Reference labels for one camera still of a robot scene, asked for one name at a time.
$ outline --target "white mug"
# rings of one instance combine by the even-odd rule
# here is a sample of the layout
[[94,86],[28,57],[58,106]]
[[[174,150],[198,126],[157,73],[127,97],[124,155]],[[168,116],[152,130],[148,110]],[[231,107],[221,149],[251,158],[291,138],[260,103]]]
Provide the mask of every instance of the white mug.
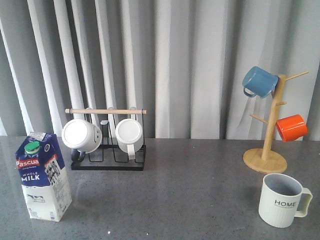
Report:
[[129,159],[136,159],[136,152],[144,143],[141,124],[134,119],[124,119],[115,128],[119,148],[128,153]]
[[101,144],[102,132],[99,127],[83,119],[68,121],[62,129],[62,141],[71,148],[87,154]]
[[[308,197],[302,210],[297,211],[302,194]],[[308,214],[312,197],[310,190],[294,178],[281,173],[267,174],[263,178],[259,215],[273,227],[289,227],[294,217],[303,218]]]

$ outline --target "mug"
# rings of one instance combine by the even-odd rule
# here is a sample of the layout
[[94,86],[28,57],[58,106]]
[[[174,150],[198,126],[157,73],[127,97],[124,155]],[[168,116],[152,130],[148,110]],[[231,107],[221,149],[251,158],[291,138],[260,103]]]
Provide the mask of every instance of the mug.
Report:
[[[307,194],[302,210],[297,211],[301,195]],[[276,228],[289,227],[294,218],[308,214],[312,193],[301,183],[281,173],[264,176],[259,203],[259,215],[267,224]]]
[[136,159],[136,152],[144,143],[143,129],[134,119],[124,119],[115,128],[119,148],[128,154],[129,159]]
[[[279,78],[277,76],[254,66],[242,81],[243,92],[250,98],[259,95],[263,99],[275,89],[278,80]],[[253,94],[246,92],[246,89],[249,89]]]
[[102,132],[99,127],[88,121],[73,119],[63,127],[62,141],[71,149],[89,154],[100,146]]
[[308,127],[299,114],[279,119],[275,125],[284,142],[294,141],[308,134]]

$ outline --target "pascua milk carton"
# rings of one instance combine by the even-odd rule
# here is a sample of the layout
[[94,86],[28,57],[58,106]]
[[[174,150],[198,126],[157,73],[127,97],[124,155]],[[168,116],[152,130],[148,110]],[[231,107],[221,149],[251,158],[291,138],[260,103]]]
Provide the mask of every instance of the pascua milk carton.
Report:
[[30,218],[60,221],[72,200],[57,136],[31,132],[15,158]]

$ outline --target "curtain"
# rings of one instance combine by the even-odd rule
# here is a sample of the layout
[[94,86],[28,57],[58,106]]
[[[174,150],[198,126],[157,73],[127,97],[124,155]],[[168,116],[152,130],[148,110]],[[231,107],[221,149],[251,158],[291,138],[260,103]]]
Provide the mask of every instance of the curtain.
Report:
[[[268,120],[272,97],[242,87],[258,66],[309,71],[286,84],[279,118],[300,114],[319,141],[319,12],[318,0],[0,0],[0,136],[61,136],[84,118],[66,108],[134,108],[147,138],[261,140],[249,114]],[[107,117],[114,129],[126,116],[92,122]]]

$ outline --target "countertop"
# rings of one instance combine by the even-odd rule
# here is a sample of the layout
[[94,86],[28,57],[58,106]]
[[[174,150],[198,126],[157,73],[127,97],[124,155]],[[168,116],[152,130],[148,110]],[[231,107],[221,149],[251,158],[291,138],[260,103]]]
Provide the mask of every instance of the countertop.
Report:
[[274,141],[285,174],[313,193],[308,215],[288,228],[258,214],[264,174],[243,154],[260,140],[146,139],[143,171],[71,170],[59,138],[72,194],[60,222],[30,219],[16,169],[23,136],[0,137],[0,239],[226,239],[320,238],[320,142]]

